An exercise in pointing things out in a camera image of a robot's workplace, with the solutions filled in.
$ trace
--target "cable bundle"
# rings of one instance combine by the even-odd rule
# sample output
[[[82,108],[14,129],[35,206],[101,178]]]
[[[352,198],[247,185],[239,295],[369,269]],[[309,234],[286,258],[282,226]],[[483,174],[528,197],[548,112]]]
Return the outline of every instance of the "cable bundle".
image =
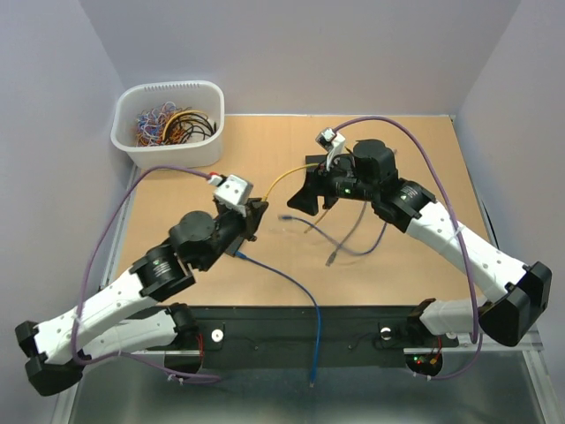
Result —
[[[201,136],[197,141],[205,140],[215,131],[216,126],[209,122],[206,113],[166,102],[138,115],[136,140],[138,147],[168,146],[187,143],[195,134]]]

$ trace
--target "gray wall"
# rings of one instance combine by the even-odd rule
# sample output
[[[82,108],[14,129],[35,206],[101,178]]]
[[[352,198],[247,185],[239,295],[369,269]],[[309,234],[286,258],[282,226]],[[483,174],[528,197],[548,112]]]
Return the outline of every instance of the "gray wall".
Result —
[[[80,0],[124,85],[212,80],[231,113],[455,113],[519,0]]]
[[[46,423],[13,329],[76,301],[131,168],[109,143],[123,89],[76,0],[4,2],[0,57],[0,421]]]
[[[456,118],[502,246],[554,271],[539,328],[565,405],[565,3],[523,0]]]

